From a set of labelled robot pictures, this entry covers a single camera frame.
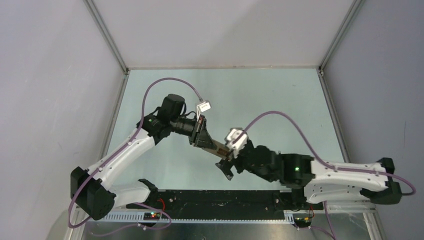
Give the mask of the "beige remote control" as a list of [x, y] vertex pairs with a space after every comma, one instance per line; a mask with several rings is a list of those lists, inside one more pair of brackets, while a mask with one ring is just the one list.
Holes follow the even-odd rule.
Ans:
[[217, 140], [212, 140], [212, 142], [214, 143], [214, 147], [213, 148], [202, 148], [204, 151], [213, 154], [217, 157], [219, 157], [220, 159], [226, 159], [231, 151], [221, 142], [217, 141]]

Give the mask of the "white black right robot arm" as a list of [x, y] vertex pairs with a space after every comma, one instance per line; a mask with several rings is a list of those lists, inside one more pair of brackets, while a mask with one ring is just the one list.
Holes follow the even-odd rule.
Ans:
[[248, 140], [238, 152], [228, 151], [216, 166], [228, 180], [246, 171], [259, 178], [279, 182], [291, 190], [291, 204], [304, 209], [309, 204], [370, 201], [378, 205], [398, 204], [401, 186], [393, 180], [393, 160], [387, 157], [370, 164], [337, 164], [331, 169], [316, 158], [297, 153], [277, 153]]

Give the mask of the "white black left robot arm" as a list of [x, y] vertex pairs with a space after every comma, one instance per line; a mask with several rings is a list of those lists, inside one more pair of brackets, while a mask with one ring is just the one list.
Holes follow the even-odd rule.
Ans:
[[70, 174], [70, 196], [73, 203], [84, 210], [92, 220], [100, 220], [113, 208], [141, 203], [153, 208], [158, 202], [154, 185], [147, 180], [115, 185], [115, 180], [136, 159], [155, 147], [171, 133], [187, 136], [197, 148], [215, 150], [217, 145], [209, 135], [207, 120], [202, 114], [211, 109], [207, 100], [196, 106], [195, 117], [185, 113], [185, 99], [176, 94], [167, 95], [161, 106], [142, 118], [131, 135], [115, 151], [87, 169], [76, 167]]

